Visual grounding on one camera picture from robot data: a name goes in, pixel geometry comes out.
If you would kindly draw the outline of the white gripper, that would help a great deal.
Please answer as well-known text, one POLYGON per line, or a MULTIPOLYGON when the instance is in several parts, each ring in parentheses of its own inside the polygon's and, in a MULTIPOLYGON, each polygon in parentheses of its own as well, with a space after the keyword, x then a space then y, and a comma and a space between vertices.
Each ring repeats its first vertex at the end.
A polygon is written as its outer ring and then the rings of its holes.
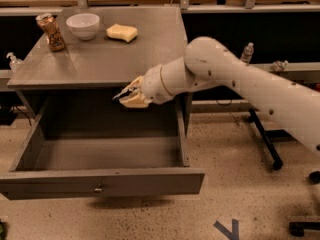
POLYGON ((163 104, 173 99, 166 90, 161 76, 162 66, 149 69, 144 76, 138 76, 123 90, 126 97, 119 102, 126 108, 147 108, 150 103, 163 104))

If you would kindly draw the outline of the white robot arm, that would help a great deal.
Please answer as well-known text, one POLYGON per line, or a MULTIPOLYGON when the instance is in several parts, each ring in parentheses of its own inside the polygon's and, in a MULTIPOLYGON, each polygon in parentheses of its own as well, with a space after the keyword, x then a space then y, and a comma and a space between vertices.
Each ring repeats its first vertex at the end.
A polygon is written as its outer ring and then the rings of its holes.
POLYGON ((194 39, 182 57, 149 69, 115 96, 127 108, 163 104, 181 93, 226 86, 317 153, 320 93, 239 60, 209 37, 194 39))

